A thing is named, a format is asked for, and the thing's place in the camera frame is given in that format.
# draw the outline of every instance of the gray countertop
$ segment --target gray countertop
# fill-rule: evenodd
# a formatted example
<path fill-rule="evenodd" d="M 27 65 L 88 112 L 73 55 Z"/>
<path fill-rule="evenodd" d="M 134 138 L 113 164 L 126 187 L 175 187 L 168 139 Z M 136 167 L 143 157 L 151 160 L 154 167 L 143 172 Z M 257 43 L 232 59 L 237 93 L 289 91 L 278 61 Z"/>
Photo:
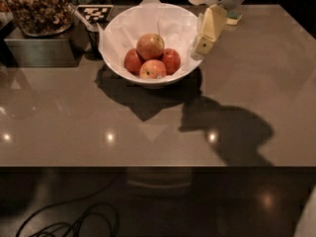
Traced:
<path fill-rule="evenodd" d="M 201 66 L 163 89 L 86 56 L 2 67 L 0 164 L 315 166 L 316 41 L 279 5 L 238 11 Z"/>

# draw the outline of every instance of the apple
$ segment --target apple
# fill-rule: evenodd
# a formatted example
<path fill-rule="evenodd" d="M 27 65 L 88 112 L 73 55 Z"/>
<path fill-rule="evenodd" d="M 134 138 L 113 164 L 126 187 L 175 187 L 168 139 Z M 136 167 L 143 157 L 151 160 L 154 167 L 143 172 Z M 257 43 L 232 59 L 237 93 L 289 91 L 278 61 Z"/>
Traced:
<path fill-rule="evenodd" d="M 126 53 L 124 58 L 124 67 L 130 73 L 138 75 L 143 63 L 144 60 L 138 55 L 136 48 L 132 48 Z"/>
<path fill-rule="evenodd" d="M 159 79 L 167 75 L 167 69 L 161 60 L 150 59 L 142 64 L 139 70 L 139 77 L 142 79 Z"/>
<path fill-rule="evenodd" d="M 180 55 L 172 48 L 164 49 L 164 53 L 160 60 L 164 62 L 166 66 L 167 75 L 175 73 L 181 65 Z"/>
<path fill-rule="evenodd" d="M 137 52 L 144 60 L 159 58 L 164 52 L 164 48 L 164 40 L 154 33 L 144 34 L 136 44 Z"/>

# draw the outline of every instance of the white bowl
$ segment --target white bowl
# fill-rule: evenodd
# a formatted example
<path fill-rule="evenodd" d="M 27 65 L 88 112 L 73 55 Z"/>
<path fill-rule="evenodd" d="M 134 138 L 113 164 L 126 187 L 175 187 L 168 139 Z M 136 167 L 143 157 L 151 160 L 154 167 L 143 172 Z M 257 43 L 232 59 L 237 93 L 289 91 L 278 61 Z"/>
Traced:
<path fill-rule="evenodd" d="M 191 58 L 197 23 L 196 15 L 176 5 L 138 5 L 113 18 L 104 30 L 99 28 L 99 51 L 117 75 L 146 88 L 160 88 L 179 81 L 202 62 Z M 176 73 L 161 79 L 141 79 L 124 68 L 125 54 L 136 47 L 139 37 L 146 33 L 159 34 L 164 39 L 166 48 L 173 48 L 179 53 L 182 63 Z"/>

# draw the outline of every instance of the black cable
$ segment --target black cable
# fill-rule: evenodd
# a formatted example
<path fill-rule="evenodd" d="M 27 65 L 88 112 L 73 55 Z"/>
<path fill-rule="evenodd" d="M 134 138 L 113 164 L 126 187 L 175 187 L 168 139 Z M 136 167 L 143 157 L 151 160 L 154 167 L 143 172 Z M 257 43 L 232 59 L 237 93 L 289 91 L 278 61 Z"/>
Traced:
<path fill-rule="evenodd" d="M 104 219 L 107 222 L 107 224 L 108 224 L 110 236 L 115 236 L 110 221 L 103 214 L 101 214 L 100 212 L 91 212 L 91 213 L 87 213 L 86 215 L 81 217 L 81 219 L 80 219 L 80 221 L 78 223 L 78 228 L 74 232 L 74 237 L 79 237 L 81 226 L 83 225 L 84 220 L 87 217 L 90 217 L 90 216 L 100 216 L 102 219 Z"/>
<path fill-rule="evenodd" d="M 41 209 L 38 209 L 37 211 L 35 211 L 34 213 L 32 213 L 23 223 L 22 225 L 20 226 L 20 228 L 18 229 L 18 232 L 16 234 L 16 237 L 19 237 L 23 231 L 23 229 L 25 228 L 25 226 L 36 216 L 38 215 L 39 213 L 43 212 L 44 210 L 47 210 L 47 209 L 50 209 L 52 207 L 57 207 L 57 206 L 61 206 L 61 205 L 65 205 L 65 204 L 69 204 L 69 203 L 73 203 L 73 202 L 78 202 L 78 201 L 82 201 L 82 200 L 86 200 L 86 199 L 89 199 L 89 198 L 92 198 L 98 194 L 100 194 L 101 192 L 103 192 L 104 190 L 106 190 L 108 187 L 110 187 L 113 182 L 119 177 L 119 174 L 117 174 L 112 180 L 110 180 L 110 182 L 105 185 L 104 187 L 102 187 L 101 189 L 97 190 L 96 192 L 92 193 L 92 194 L 89 194 L 87 196 L 84 196 L 84 197 L 79 197 L 79 198 L 75 198 L 75 199 L 71 199 L 71 200 L 66 200 L 66 201 L 61 201 L 61 202 L 57 202 L 57 203 L 53 203 L 53 204 L 50 204 L 50 205 L 47 205 L 45 207 L 42 207 Z M 69 224 L 69 223 L 66 223 L 66 222 L 61 222 L 61 223 L 55 223 L 53 225 L 57 225 L 57 224 L 67 224 L 68 225 L 68 230 L 65 232 L 65 234 L 63 236 L 66 236 L 71 230 L 73 230 L 73 224 Z M 29 237 L 40 237 L 40 235 L 42 234 L 42 230 L 39 231 L 38 233 L 36 234 L 33 234 L 33 235 L 30 235 Z M 48 234 L 46 236 L 51 236 L 51 237 L 55 237 L 55 235 L 53 235 L 52 233 L 49 233 L 49 232 L 44 232 L 45 234 Z"/>
<path fill-rule="evenodd" d="M 39 231 L 39 232 L 37 232 L 37 233 L 35 233 L 35 234 L 32 234 L 32 235 L 30 235 L 29 237 L 37 237 L 37 236 L 39 236 L 39 234 L 41 234 L 43 231 L 48 230 L 49 228 L 55 227 L 55 226 L 57 226 L 57 225 L 61 225 L 61 226 L 57 227 L 57 228 L 54 229 L 53 231 L 50 231 L 50 233 L 54 233 L 54 232 L 56 232 L 56 231 L 59 231 L 59 230 L 62 229 L 62 228 L 65 228 L 65 227 L 69 228 L 69 227 L 72 226 L 72 225 L 69 224 L 68 222 L 58 222 L 58 223 L 54 223 L 54 224 L 51 224 L 51 225 L 46 226 L 46 227 L 43 228 L 41 231 Z"/>
<path fill-rule="evenodd" d="M 118 230 L 119 228 L 119 213 L 118 211 L 108 202 L 105 202 L 105 201 L 101 201 L 101 202 L 96 202 L 92 205 L 90 205 L 85 211 L 83 214 L 86 214 L 86 213 L 89 213 L 92 209 L 94 209 L 95 207 L 97 206 L 100 206 L 100 205 L 104 205 L 104 206 L 107 206 L 109 207 L 114 213 L 115 213 L 115 216 L 116 216 L 116 220 L 115 220 L 115 230 Z"/>

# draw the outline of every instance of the dark floor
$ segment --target dark floor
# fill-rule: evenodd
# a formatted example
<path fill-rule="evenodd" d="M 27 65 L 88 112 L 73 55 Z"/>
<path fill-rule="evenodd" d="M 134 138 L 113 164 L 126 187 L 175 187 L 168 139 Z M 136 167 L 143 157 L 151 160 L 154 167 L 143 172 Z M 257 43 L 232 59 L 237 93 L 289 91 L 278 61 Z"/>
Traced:
<path fill-rule="evenodd" d="M 64 222 L 38 235 L 62 236 L 96 202 L 80 237 L 110 236 L 107 220 L 117 236 L 293 236 L 315 181 L 316 169 L 301 168 L 0 169 L 0 236 L 16 236 L 32 213 L 65 200 L 19 236 Z"/>

